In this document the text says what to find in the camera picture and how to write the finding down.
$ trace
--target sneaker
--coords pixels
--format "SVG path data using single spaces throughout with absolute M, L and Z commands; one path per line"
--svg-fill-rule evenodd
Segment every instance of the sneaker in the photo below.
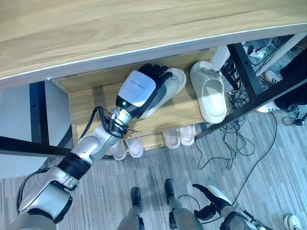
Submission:
M 290 214 L 285 216 L 283 219 L 283 224 L 287 230 L 301 230 L 301 224 L 296 215 Z
M 275 85 L 277 82 L 283 79 L 283 77 L 280 74 L 275 74 L 272 71 L 266 71 L 264 73 L 264 78 L 271 85 Z
M 130 191 L 132 206 L 138 206 L 140 212 L 142 211 L 141 193 L 139 188 L 134 187 Z
M 172 179 L 167 179 L 164 183 L 166 202 L 169 205 L 169 197 L 174 196 L 175 183 Z
M 261 106 L 260 108 L 256 109 L 255 111 L 257 113 L 269 113 L 269 112 L 273 112 L 273 111 L 276 111 L 276 110 L 280 110 L 280 108 L 277 107 L 275 102 L 269 102 L 269 103 Z

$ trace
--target black pants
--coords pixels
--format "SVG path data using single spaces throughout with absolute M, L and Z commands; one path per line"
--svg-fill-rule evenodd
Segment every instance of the black pants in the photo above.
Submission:
M 307 49 L 299 53 L 286 67 L 280 70 L 283 78 L 295 78 L 297 75 L 304 75 L 307 78 Z M 281 109 L 287 109 L 291 105 L 307 104 L 307 83 L 295 90 L 275 99 L 275 104 Z

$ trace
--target power strip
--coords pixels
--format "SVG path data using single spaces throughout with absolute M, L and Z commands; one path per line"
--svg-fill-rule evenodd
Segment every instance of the power strip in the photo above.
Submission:
M 248 53 L 248 47 L 244 46 L 243 48 L 244 48 L 245 52 Z M 265 52 L 266 51 L 263 50 L 263 49 L 255 52 L 255 49 L 254 49 L 254 51 L 249 56 L 252 57 L 252 58 L 263 59 L 263 55 L 265 54 Z

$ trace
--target wooden shelf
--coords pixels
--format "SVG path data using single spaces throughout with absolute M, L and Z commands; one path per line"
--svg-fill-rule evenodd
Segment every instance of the wooden shelf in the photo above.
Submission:
M 185 88 L 149 118 L 133 119 L 129 125 L 131 129 L 137 132 L 129 131 L 126 138 L 159 133 L 204 121 L 189 75 L 187 73 L 186 75 L 187 84 Z M 77 140 L 83 132 L 95 106 L 100 105 L 109 111 L 115 107 L 116 96 L 121 85 L 122 83 L 118 83 L 69 93 L 74 140 Z M 89 132 L 93 131 L 98 125 L 100 125 L 100 121 L 95 119 Z
M 177 127 L 203 122 L 200 114 L 195 91 L 189 78 L 189 69 L 197 61 L 210 61 L 216 49 L 207 49 L 195 53 L 151 60 L 152 64 L 167 65 L 172 68 L 184 69 L 187 84 L 174 98 L 165 103 L 153 115 L 146 119 L 133 119 L 129 126 L 137 132 L 129 131 L 125 138 L 142 138 L 145 149 L 164 145 L 162 135 L 148 136 Z M 76 143 L 83 132 L 94 107 L 102 106 L 111 111 L 115 108 L 115 101 L 123 81 L 134 69 L 139 69 L 143 63 L 135 63 L 88 73 L 81 76 L 58 79 L 55 83 L 65 88 L 68 93 L 73 139 Z M 96 118 L 89 132 L 100 125 Z

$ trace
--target wooden panel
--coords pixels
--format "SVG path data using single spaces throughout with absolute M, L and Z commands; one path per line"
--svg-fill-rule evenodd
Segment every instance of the wooden panel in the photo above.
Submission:
M 306 23 L 306 12 L 306 0 L 0 1 L 0 79 L 193 39 L 261 33 Z
M 121 85 L 122 83 L 118 83 L 69 93 L 72 129 L 75 140 L 84 130 L 95 106 L 100 105 L 109 111 L 115 107 L 116 96 Z M 187 74 L 185 88 L 149 118 L 133 119 L 129 123 L 130 128 L 138 132 L 130 131 L 126 138 L 144 136 L 199 122 L 203 122 L 203 118 Z M 93 131 L 98 125 L 100 125 L 100 121 L 98 119 L 94 120 L 89 131 Z
M 188 69 L 198 60 L 209 60 L 213 57 L 215 52 L 216 49 L 213 48 L 210 50 L 203 50 L 185 55 L 166 57 L 158 60 L 150 60 L 150 63 L 165 65 L 178 69 Z M 146 62 L 69 76 L 61 79 L 56 79 L 53 82 L 66 93 L 116 84 L 124 82 L 132 70 L 139 69 L 144 63 Z

